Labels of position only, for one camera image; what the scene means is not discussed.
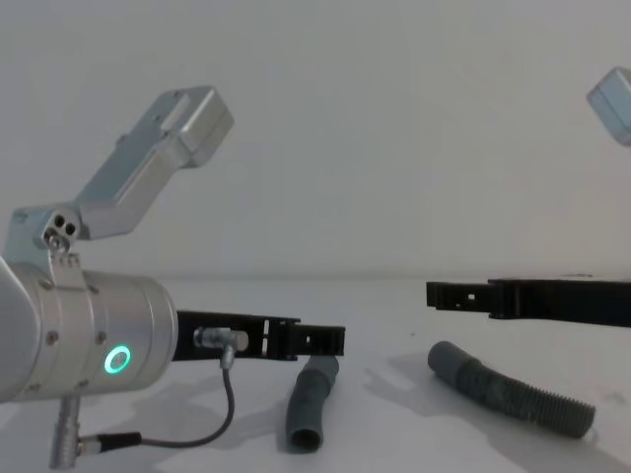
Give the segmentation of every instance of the gray flexible tube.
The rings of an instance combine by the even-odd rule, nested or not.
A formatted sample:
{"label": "gray flexible tube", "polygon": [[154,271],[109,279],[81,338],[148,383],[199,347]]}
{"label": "gray flexible tube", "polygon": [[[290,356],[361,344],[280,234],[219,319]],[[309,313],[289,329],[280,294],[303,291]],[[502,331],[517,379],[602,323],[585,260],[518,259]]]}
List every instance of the gray flexible tube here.
{"label": "gray flexible tube", "polygon": [[285,422],[287,443],[295,450],[314,452],[322,445],[322,407],[338,371],[335,357],[310,357],[298,374]]}
{"label": "gray flexible tube", "polygon": [[594,422],[594,406],[494,372],[453,343],[434,345],[427,361],[440,379],[469,399],[515,419],[573,439],[584,436]]}

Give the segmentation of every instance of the green led ring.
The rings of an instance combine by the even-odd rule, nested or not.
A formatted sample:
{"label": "green led ring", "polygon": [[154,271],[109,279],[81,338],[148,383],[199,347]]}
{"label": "green led ring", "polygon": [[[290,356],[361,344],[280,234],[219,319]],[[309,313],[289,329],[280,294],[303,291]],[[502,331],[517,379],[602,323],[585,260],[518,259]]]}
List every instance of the green led ring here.
{"label": "green led ring", "polygon": [[[125,355],[125,361],[119,366],[114,366],[112,363],[118,355]],[[118,374],[122,372],[131,363],[131,352],[124,345],[118,345],[112,348],[105,357],[104,369],[107,374]]]}

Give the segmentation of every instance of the white table surface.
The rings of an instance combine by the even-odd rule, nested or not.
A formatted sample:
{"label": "white table surface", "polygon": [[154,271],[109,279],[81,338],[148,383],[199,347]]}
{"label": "white table surface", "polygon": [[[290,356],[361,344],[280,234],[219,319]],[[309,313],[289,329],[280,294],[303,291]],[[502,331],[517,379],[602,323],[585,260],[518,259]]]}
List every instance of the white table surface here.
{"label": "white table surface", "polygon": [[[346,354],[316,454],[288,454],[282,426],[303,362],[236,362],[228,432],[192,450],[132,448],[77,472],[631,472],[631,331],[437,312],[423,280],[166,282],[181,308],[299,316],[347,327]],[[463,399],[427,368],[451,340],[487,365],[597,406],[583,440],[562,439]],[[194,439],[225,416],[217,362],[172,365],[150,389],[87,398],[83,434],[140,430]],[[0,406],[0,472],[46,471],[56,403]]]}

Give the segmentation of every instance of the black plastic bracket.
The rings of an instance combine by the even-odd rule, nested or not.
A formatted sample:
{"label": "black plastic bracket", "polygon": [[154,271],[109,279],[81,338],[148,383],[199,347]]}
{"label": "black plastic bracket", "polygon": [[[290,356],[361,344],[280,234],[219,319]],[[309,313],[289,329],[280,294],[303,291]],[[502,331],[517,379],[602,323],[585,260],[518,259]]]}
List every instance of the black plastic bracket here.
{"label": "black plastic bracket", "polygon": [[300,355],[344,355],[344,327],[301,325],[299,318],[188,310],[179,310],[177,318],[174,362],[220,359],[220,349],[196,347],[193,341],[198,328],[220,327],[247,334],[247,348],[237,352],[237,358],[291,362]]}
{"label": "black plastic bracket", "polygon": [[631,327],[631,281],[495,279],[427,283],[427,305],[487,312],[496,319],[546,319]]}

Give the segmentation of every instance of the black cable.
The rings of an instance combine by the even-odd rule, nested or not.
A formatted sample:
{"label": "black cable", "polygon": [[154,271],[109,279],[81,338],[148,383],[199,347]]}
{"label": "black cable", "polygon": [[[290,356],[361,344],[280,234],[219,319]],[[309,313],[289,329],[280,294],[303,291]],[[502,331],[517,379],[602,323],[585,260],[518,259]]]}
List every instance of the black cable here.
{"label": "black cable", "polygon": [[228,414],[226,420],[217,431],[203,439],[190,440],[190,441],[171,441],[171,440],[156,440],[156,439],[142,439],[140,444],[147,446],[158,446],[161,448],[194,448],[196,446],[202,446],[210,443],[213,440],[218,439],[228,429],[235,417],[235,393],[233,392],[233,386],[230,383],[230,372],[228,370],[222,370],[224,378],[224,386],[226,387],[226,396],[228,397]]}

